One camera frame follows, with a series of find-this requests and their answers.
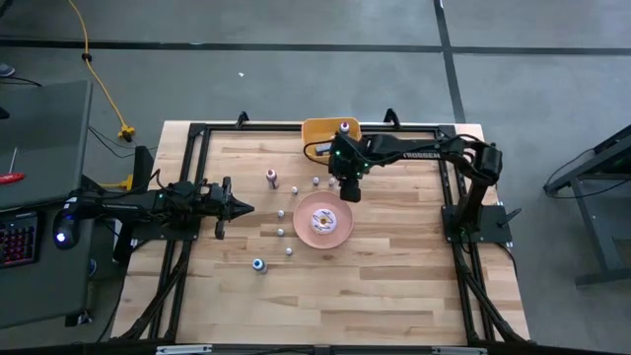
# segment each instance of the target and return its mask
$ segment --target cable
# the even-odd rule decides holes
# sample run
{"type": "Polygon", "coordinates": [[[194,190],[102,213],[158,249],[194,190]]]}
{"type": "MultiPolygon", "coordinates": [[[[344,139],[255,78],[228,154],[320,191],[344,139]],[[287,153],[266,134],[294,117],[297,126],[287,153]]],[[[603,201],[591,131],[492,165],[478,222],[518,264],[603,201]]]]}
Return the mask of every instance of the cable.
{"type": "Polygon", "coordinates": [[[517,263],[515,262],[515,257],[513,256],[511,251],[508,248],[506,248],[505,245],[503,245],[501,243],[496,243],[496,245],[498,247],[500,247],[501,249],[503,249],[506,252],[506,254],[509,256],[509,258],[513,262],[513,269],[515,270],[515,277],[518,278],[518,275],[517,275],[517,263]]]}
{"type": "Polygon", "coordinates": [[[104,222],[104,225],[106,228],[109,229],[110,232],[114,233],[115,236],[117,236],[118,238],[120,238],[120,235],[114,230],[114,228],[112,228],[108,222],[104,222]]]}
{"type": "Polygon", "coordinates": [[[111,143],[111,144],[113,144],[113,145],[115,145],[117,147],[124,148],[124,149],[136,149],[136,147],[138,146],[138,144],[136,144],[136,142],[134,142],[134,141],[131,142],[134,145],[133,147],[127,147],[127,146],[124,146],[122,144],[118,144],[118,143],[114,142],[113,140],[107,138],[103,133],[99,132],[97,130],[97,128],[95,128],[93,126],[90,126],[90,129],[94,130],[95,133],[98,133],[101,137],[103,137],[104,140],[108,141],[109,143],[111,143]]]}
{"type": "MultiPolygon", "coordinates": [[[[565,163],[564,165],[562,165],[559,169],[555,170],[554,173],[552,173],[552,175],[550,175],[548,180],[545,182],[545,185],[548,186],[550,184],[550,181],[552,180],[552,178],[554,178],[555,175],[557,175],[561,170],[563,170],[563,168],[565,168],[565,167],[569,166],[570,164],[576,162],[577,160],[579,160],[579,158],[583,157],[586,153],[588,153],[590,151],[593,151],[593,150],[594,150],[594,148],[590,148],[590,149],[585,150],[583,153],[581,153],[578,156],[576,156],[576,158],[572,159],[571,161],[569,161],[569,162],[565,163]]],[[[617,183],[617,184],[615,184],[613,186],[610,186],[608,188],[602,189],[600,191],[591,192],[591,193],[584,194],[584,195],[579,195],[579,196],[555,196],[555,195],[551,194],[548,191],[545,191],[545,195],[550,197],[550,198],[554,198],[554,199],[576,199],[576,198],[590,197],[590,196],[595,196],[595,195],[601,194],[603,192],[607,192],[607,191],[609,191],[611,189],[615,189],[616,187],[618,187],[620,185],[623,185],[623,184],[629,182],[630,180],[631,180],[631,178],[628,178],[628,179],[626,179],[624,181],[621,181],[621,182],[619,182],[619,183],[617,183]]]]}
{"type": "Polygon", "coordinates": [[[316,144],[326,144],[326,143],[332,143],[333,140],[325,140],[325,141],[317,141],[317,142],[311,142],[311,143],[307,143],[305,145],[305,147],[303,148],[303,154],[305,155],[305,157],[307,157],[307,159],[309,159],[310,161],[314,162],[314,163],[318,163],[320,165],[324,165],[324,166],[328,166],[327,163],[323,163],[323,162],[319,162],[317,160],[315,160],[314,158],[312,158],[312,156],[307,153],[307,148],[316,145],[316,144]]]}
{"type": "Polygon", "coordinates": [[[88,40],[88,30],[86,29],[86,23],[83,21],[83,16],[81,16],[81,12],[77,8],[77,6],[75,6],[75,3],[72,2],[72,0],[68,0],[68,3],[70,4],[70,6],[72,6],[72,9],[77,14],[77,17],[79,18],[79,22],[81,23],[81,29],[83,30],[83,39],[84,39],[85,48],[84,48],[84,53],[81,56],[81,58],[86,63],[88,70],[90,70],[92,75],[95,77],[95,79],[99,83],[99,86],[101,86],[101,89],[103,89],[105,97],[109,101],[109,104],[114,109],[114,112],[116,112],[116,116],[118,116],[118,119],[120,120],[121,126],[120,126],[120,132],[118,132],[118,137],[124,138],[126,141],[131,142],[131,136],[134,134],[135,128],[127,125],[125,120],[122,118],[122,114],[120,114],[120,110],[118,110],[118,106],[116,106],[113,99],[111,98],[111,95],[109,94],[109,91],[105,87],[105,84],[103,83],[99,75],[97,75],[97,72],[92,68],[92,64],[90,64],[90,62],[92,61],[92,55],[90,55],[90,43],[88,40]]]}
{"type": "Polygon", "coordinates": [[[103,340],[103,337],[107,333],[107,330],[109,329],[109,326],[111,325],[111,322],[114,320],[114,315],[116,315],[116,310],[118,310],[118,305],[120,304],[120,299],[122,297],[123,288],[124,288],[124,285],[120,285],[120,292],[118,293],[118,301],[116,301],[116,304],[114,305],[114,309],[111,310],[111,314],[109,315],[109,319],[107,320],[107,323],[105,324],[105,328],[101,332],[101,335],[99,335],[99,338],[97,338],[97,343],[100,343],[101,340],[103,340]]]}
{"type": "Polygon", "coordinates": [[[559,169],[555,170],[554,173],[552,173],[550,175],[550,177],[548,178],[548,180],[545,182],[546,185],[548,185],[550,183],[550,181],[552,180],[552,178],[554,178],[555,175],[557,175],[563,168],[569,166],[570,164],[576,162],[577,160],[579,160],[579,158],[583,157],[583,155],[587,152],[592,151],[594,148],[590,148],[590,149],[586,149],[583,153],[579,154],[578,156],[576,156],[576,158],[572,159],[571,161],[565,163],[564,165],[562,165],[559,169]]]}
{"type": "Polygon", "coordinates": [[[37,81],[33,81],[33,80],[25,79],[25,78],[20,78],[20,77],[17,77],[17,76],[10,76],[10,77],[0,78],[0,79],[3,80],[2,82],[0,82],[2,84],[21,85],[21,83],[8,83],[8,82],[4,81],[4,80],[18,80],[18,81],[24,82],[25,84],[35,85],[35,86],[40,87],[40,88],[42,87],[42,84],[38,83],[37,81]]]}
{"type": "Polygon", "coordinates": [[[169,192],[177,193],[178,195],[182,196],[183,198],[188,198],[188,197],[190,197],[190,195],[192,195],[193,193],[197,192],[197,190],[198,190],[199,188],[201,188],[202,186],[205,186],[207,182],[208,182],[208,178],[203,178],[200,182],[198,182],[198,183],[196,183],[196,184],[195,184],[195,186],[193,187],[193,190],[192,190],[191,192],[187,193],[186,195],[182,195],[179,191],[175,191],[175,190],[173,190],[170,186],[168,186],[168,185],[167,185],[167,186],[164,186],[164,185],[162,184],[162,182],[160,181],[160,174],[158,174],[158,175],[156,176],[156,183],[158,184],[158,186],[159,186],[161,189],[163,189],[163,190],[165,190],[165,191],[169,191],[169,192]]]}
{"type": "MultiPolygon", "coordinates": [[[[92,134],[94,134],[95,138],[97,138],[99,140],[99,142],[101,142],[101,144],[103,144],[114,156],[116,156],[116,158],[118,159],[125,159],[125,158],[129,158],[129,157],[133,157],[136,153],[130,153],[130,154],[126,154],[126,155],[118,155],[118,153],[114,152],[113,149],[111,149],[106,142],[104,142],[103,139],[107,139],[108,141],[112,142],[113,144],[115,144],[116,146],[120,147],[120,148],[125,148],[125,149],[135,149],[135,148],[131,148],[131,147],[125,147],[125,146],[121,146],[119,144],[116,144],[115,142],[113,142],[111,139],[108,139],[107,137],[104,137],[103,134],[101,133],[101,136],[99,136],[99,131],[97,131],[95,128],[93,128],[92,126],[88,127],[88,130],[90,130],[90,132],[92,134]]],[[[147,150],[155,150],[158,149],[158,147],[151,147],[151,148],[147,148],[147,150]]]]}
{"type": "Polygon", "coordinates": [[[155,177],[160,175],[160,169],[157,169],[153,174],[151,174],[151,176],[147,179],[147,181],[145,181],[144,183],[130,189],[127,192],[123,192],[120,193],[118,195],[115,196],[105,196],[105,197],[101,197],[101,200],[106,200],[106,199],[115,199],[115,198],[120,198],[122,196],[127,196],[130,195],[132,193],[136,193],[138,190],[142,189],[143,187],[145,187],[146,184],[148,184],[149,182],[151,182],[152,179],[154,179],[155,177]]]}
{"type": "Polygon", "coordinates": [[[114,156],[116,156],[116,158],[118,158],[118,159],[125,159],[125,158],[129,158],[129,157],[133,157],[134,154],[136,154],[134,152],[134,153],[130,153],[130,154],[123,155],[123,156],[118,155],[118,153],[114,152],[113,149],[109,148],[109,146],[106,144],[106,142],[104,142],[104,140],[101,139],[101,137],[92,129],[92,127],[88,127],[88,129],[90,130],[90,132],[92,132],[92,134],[94,134],[95,138],[97,138],[101,142],[101,144],[104,145],[104,147],[106,147],[114,156]]]}
{"type": "Polygon", "coordinates": [[[99,183],[102,188],[123,188],[120,183],[99,183]]]}

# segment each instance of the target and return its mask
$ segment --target orange object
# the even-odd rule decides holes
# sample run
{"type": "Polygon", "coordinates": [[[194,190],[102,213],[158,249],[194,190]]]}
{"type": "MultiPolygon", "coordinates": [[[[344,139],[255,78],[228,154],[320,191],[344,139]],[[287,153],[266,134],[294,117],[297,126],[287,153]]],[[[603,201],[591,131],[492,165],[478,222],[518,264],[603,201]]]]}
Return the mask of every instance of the orange object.
{"type": "MultiPolygon", "coordinates": [[[[348,135],[355,140],[360,140],[362,131],[359,121],[355,117],[310,118],[303,122],[303,144],[308,145],[333,139],[335,132],[339,131],[340,125],[344,122],[350,125],[348,135]]],[[[307,147],[307,154],[314,160],[326,164],[328,162],[328,154],[317,155],[316,146],[317,144],[307,147]]]]}
{"type": "Polygon", "coordinates": [[[353,225],[351,208],[338,195],[328,191],[308,195],[294,211],[294,229],[298,237],[316,249],[341,245],[351,235],[353,225]]]}

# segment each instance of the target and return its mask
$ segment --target concrete floor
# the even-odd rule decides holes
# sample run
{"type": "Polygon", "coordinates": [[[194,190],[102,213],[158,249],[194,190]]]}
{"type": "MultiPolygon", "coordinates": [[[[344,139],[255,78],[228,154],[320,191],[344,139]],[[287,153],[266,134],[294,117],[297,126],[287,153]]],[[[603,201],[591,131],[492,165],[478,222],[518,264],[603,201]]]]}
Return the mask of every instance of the concrete floor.
{"type": "MultiPolygon", "coordinates": [[[[441,43],[431,0],[76,3],[91,37],[101,40],[441,43]]],[[[624,0],[446,0],[445,12],[454,45],[631,46],[631,3],[624,0]]],[[[16,2],[0,19],[0,36],[80,34],[65,1],[16,2]]],[[[374,121],[394,107],[404,121],[454,122],[440,53],[92,53],[120,110],[138,129],[137,140],[148,146],[158,144],[164,120],[236,119],[241,110],[254,120],[354,115],[374,121]]],[[[91,79],[80,54],[1,48],[0,60],[47,85],[91,79]]],[[[631,122],[631,56],[456,55],[455,64],[466,121],[481,123],[505,153],[500,196],[508,209],[524,209],[512,230],[532,339],[631,352],[631,282],[574,287],[576,276],[596,271],[587,231],[574,201],[551,200],[541,190],[557,167],[631,122]]],[[[98,88],[91,123],[110,137],[118,128],[98,88]]],[[[131,172],[131,159],[116,159],[92,137],[87,156],[85,173],[98,181],[131,172]]],[[[4,329],[0,347],[94,341],[115,301],[119,283],[112,280],[97,287],[93,324],[66,329],[53,319],[4,329]]]]}

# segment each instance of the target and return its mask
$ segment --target illuminated keyboard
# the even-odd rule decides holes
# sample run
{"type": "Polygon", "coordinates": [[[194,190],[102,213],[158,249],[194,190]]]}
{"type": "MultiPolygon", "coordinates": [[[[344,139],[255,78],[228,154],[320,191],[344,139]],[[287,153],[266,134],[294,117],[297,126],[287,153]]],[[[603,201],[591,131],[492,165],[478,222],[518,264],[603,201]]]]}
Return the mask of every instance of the illuminated keyboard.
{"type": "Polygon", "coordinates": [[[0,268],[37,262],[41,214],[27,212],[0,216],[0,268]]]}

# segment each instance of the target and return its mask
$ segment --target gray desk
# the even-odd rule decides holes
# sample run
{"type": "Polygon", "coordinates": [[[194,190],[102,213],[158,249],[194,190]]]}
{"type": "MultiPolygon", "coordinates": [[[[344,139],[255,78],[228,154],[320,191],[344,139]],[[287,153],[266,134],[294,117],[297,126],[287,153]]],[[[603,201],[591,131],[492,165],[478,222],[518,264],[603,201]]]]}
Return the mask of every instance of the gray desk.
{"type": "MultiPolygon", "coordinates": [[[[26,178],[0,186],[0,210],[63,199],[81,184],[92,85],[88,82],[3,92],[0,107],[0,172],[8,170],[14,147],[15,171],[26,178]]],[[[71,316],[87,302],[88,263],[94,221],[80,225],[80,241],[60,250],[52,240],[52,221],[60,203],[44,212],[39,261],[0,269],[0,328],[71,316]]]]}
{"type": "Polygon", "coordinates": [[[0,185],[0,210],[62,199],[78,188],[92,100],[92,84],[81,81],[3,92],[0,107],[0,174],[15,147],[14,172],[26,177],[0,185]]]}

